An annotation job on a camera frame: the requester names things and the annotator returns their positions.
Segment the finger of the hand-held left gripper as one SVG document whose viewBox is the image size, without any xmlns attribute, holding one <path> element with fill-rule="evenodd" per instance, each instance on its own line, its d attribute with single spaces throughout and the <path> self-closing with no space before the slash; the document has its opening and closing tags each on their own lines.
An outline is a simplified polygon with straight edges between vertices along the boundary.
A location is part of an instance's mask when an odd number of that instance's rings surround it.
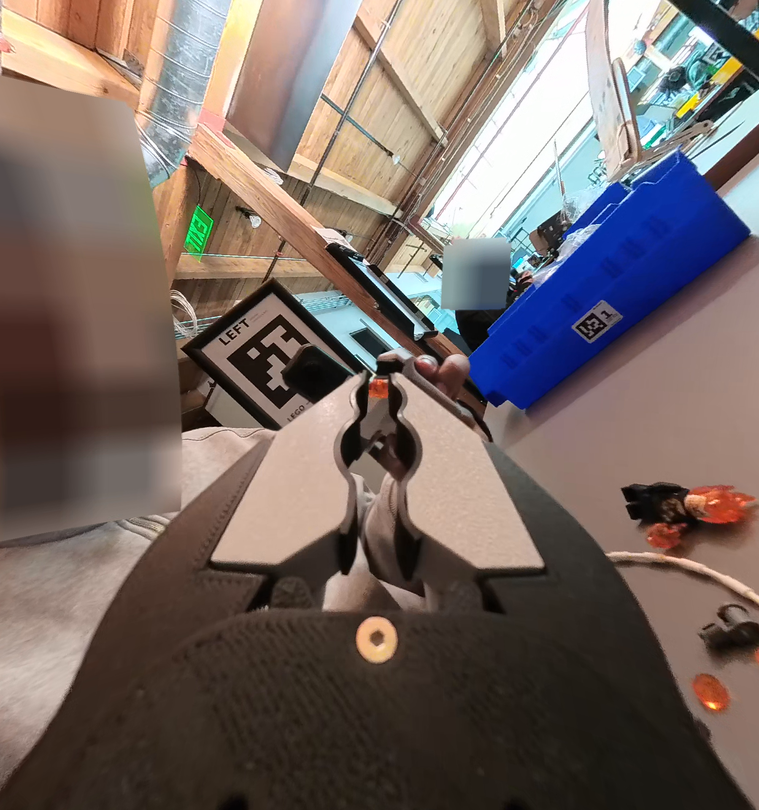
<svg viewBox="0 0 759 810">
<path fill-rule="evenodd" d="M 357 571 L 390 586 L 418 586 L 405 578 L 395 551 L 399 495 L 399 482 L 390 474 L 376 492 L 357 476 Z"/>
<path fill-rule="evenodd" d="M 377 360 L 377 372 L 399 373 L 405 379 L 424 391 L 432 400 L 448 410 L 452 415 L 462 421 L 467 427 L 475 431 L 484 440 L 490 440 L 490 431 L 486 422 L 476 410 L 460 400 L 452 401 L 441 391 L 425 380 L 415 368 L 414 356 L 407 350 L 394 350 L 381 355 Z"/>
</svg>

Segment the wooden board stand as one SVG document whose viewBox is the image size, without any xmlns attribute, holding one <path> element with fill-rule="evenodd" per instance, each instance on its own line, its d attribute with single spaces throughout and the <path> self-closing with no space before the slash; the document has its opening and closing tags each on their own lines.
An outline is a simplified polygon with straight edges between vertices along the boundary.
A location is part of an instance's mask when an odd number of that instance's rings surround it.
<svg viewBox="0 0 759 810">
<path fill-rule="evenodd" d="M 637 166 L 643 148 L 626 68 L 619 57 L 610 55 L 606 1 L 588 3 L 585 42 L 593 120 L 605 153 L 606 179 L 614 183 Z"/>
</svg>

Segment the black lego piece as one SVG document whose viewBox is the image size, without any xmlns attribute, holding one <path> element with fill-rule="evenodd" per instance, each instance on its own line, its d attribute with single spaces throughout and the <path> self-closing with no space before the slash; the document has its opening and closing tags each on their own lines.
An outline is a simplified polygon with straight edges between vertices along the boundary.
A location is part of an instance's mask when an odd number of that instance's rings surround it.
<svg viewBox="0 0 759 810">
<path fill-rule="evenodd" d="M 698 636 L 709 651 L 729 651 L 759 646 L 759 622 L 747 608 L 726 603 L 718 608 L 717 621 L 703 625 Z"/>
</svg>

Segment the metal spiral air duct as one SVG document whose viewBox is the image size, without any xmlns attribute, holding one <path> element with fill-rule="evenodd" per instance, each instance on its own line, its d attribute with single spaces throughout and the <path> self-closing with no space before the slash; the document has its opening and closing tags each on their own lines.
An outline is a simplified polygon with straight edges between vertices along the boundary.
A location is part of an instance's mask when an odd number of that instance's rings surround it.
<svg viewBox="0 0 759 810">
<path fill-rule="evenodd" d="M 230 1 L 161 1 L 135 111 L 151 189 L 168 181 L 191 146 Z"/>
</svg>

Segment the person's left hand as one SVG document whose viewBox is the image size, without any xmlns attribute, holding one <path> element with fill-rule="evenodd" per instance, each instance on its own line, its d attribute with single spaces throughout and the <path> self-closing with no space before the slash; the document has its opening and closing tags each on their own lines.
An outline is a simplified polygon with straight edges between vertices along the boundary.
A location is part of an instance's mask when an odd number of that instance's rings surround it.
<svg viewBox="0 0 759 810">
<path fill-rule="evenodd" d="M 432 386 L 452 401 L 457 401 L 469 378 L 470 364 L 465 355 L 458 353 L 439 362 L 432 356 L 419 356 L 414 360 L 416 371 Z"/>
</svg>

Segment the black monitor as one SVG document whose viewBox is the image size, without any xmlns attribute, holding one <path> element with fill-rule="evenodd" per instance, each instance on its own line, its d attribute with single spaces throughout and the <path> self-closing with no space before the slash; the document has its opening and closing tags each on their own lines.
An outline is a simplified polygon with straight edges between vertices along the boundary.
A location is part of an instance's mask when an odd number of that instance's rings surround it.
<svg viewBox="0 0 759 810">
<path fill-rule="evenodd" d="M 371 295 L 374 309 L 409 339 L 420 342 L 438 334 L 433 322 L 380 269 L 369 264 L 364 256 L 338 242 L 329 243 L 326 250 Z"/>
</svg>

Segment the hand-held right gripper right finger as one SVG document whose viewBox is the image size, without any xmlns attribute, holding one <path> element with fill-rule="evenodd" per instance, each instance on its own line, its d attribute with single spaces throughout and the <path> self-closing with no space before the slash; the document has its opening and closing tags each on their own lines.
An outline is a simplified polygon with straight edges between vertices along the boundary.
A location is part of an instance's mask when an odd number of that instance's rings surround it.
<svg viewBox="0 0 759 810">
<path fill-rule="evenodd" d="M 394 535 L 405 580 L 445 592 L 455 582 L 544 572 L 473 414 L 415 370 L 389 374 L 388 409 L 405 469 Z"/>
</svg>

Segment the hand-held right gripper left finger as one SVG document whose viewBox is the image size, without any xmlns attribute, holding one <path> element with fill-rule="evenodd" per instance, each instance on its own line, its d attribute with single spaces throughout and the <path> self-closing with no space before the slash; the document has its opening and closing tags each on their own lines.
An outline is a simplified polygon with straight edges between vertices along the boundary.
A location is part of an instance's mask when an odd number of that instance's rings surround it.
<svg viewBox="0 0 759 810">
<path fill-rule="evenodd" d="M 218 568 L 265 576 L 333 576 L 357 552 L 361 421 L 370 375 L 347 379 L 273 438 L 212 552 Z"/>
</svg>

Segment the green exit sign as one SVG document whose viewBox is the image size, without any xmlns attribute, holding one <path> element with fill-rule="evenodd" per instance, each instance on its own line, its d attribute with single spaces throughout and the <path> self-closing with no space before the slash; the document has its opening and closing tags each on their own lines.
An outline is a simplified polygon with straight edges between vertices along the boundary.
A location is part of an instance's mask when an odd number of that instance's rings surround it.
<svg viewBox="0 0 759 810">
<path fill-rule="evenodd" d="M 202 257 L 213 227 L 213 218 L 200 205 L 196 205 L 184 239 L 184 251 L 191 256 Z"/>
</svg>

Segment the large blue plastic bin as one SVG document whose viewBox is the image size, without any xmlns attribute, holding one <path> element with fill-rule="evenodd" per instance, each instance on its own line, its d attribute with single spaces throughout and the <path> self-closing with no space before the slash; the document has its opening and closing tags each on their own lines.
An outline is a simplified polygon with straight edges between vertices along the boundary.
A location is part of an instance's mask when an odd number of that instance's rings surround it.
<svg viewBox="0 0 759 810">
<path fill-rule="evenodd" d="M 484 399 L 525 410 L 742 244 L 748 226 L 677 150 L 571 239 L 470 356 Z"/>
</svg>

